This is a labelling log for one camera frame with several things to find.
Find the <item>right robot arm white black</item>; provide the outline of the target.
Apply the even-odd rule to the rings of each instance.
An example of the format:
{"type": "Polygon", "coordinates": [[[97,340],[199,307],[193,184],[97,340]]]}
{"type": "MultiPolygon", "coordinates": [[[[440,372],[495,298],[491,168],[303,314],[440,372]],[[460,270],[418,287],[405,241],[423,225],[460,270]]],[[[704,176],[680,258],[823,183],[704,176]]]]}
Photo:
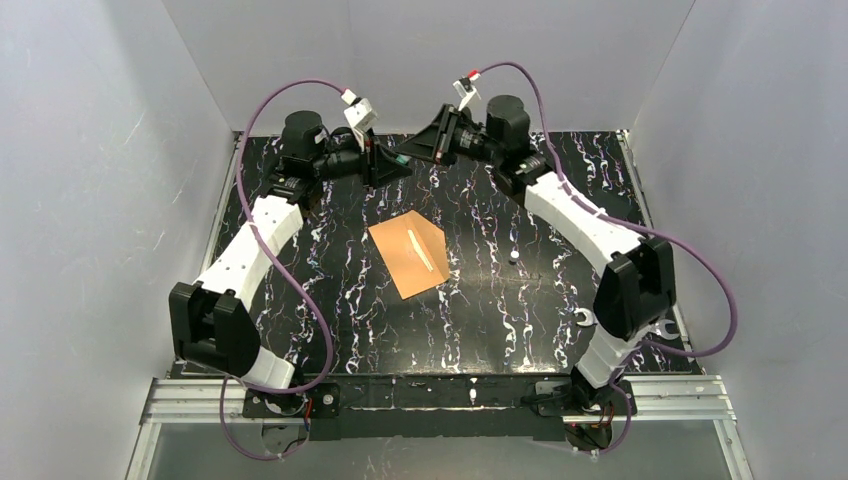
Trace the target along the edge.
{"type": "Polygon", "coordinates": [[[592,306],[596,327],[571,371],[574,386],[596,392],[613,382],[649,325],[676,303],[670,243],[605,219],[585,195],[560,179],[532,145],[530,117],[519,98],[491,99],[482,123],[445,104],[429,125],[395,149],[440,166],[460,157],[491,165],[502,193],[547,222],[590,262],[600,276],[592,306]]]}

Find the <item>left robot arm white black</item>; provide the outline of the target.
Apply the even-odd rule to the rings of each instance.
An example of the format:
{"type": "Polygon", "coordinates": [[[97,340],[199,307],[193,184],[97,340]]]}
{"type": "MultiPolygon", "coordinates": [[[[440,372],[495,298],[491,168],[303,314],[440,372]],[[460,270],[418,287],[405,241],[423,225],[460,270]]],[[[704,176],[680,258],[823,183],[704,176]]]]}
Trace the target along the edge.
{"type": "Polygon", "coordinates": [[[291,362],[262,346],[250,316],[274,260],[319,205],[326,182],[357,176],[364,187],[379,188],[412,172],[408,157],[372,131],[362,137],[350,127],[327,132],[314,111],[289,114],[280,140],[280,157],[250,220],[194,282],[176,283],[168,298],[178,359],[271,390],[289,388],[295,372],[291,362]]]}

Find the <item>beige ornate letter sheet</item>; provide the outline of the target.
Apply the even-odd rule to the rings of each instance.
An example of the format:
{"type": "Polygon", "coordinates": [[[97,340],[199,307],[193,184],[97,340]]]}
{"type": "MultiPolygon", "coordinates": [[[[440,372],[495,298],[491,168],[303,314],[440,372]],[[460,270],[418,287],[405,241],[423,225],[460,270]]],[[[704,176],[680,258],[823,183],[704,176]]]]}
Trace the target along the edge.
{"type": "Polygon", "coordinates": [[[426,249],[426,245],[423,238],[414,229],[408,229],[407,234],[415,254],[418,256],[418,258],[426,267],[426,269],[429,272],[433,272],[435,270],[435,267],[433,262],[430,260],[430,255],[428,253],[428,250],[426,249]]]}

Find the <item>orange paper envelope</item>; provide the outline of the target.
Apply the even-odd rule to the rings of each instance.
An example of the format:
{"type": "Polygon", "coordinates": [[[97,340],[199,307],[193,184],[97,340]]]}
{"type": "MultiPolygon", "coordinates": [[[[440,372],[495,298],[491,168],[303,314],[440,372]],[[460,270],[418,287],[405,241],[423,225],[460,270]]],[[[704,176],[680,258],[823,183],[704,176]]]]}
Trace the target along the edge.
{"type": "Polygon", "coordinates": [[[403,300],[448,281],[450,267],[444,231],[415,210],[368,227],[394,285],[403,300]],[[423,238],[435,270],[429,272],[412,249],[407,234],[423,238]]]}

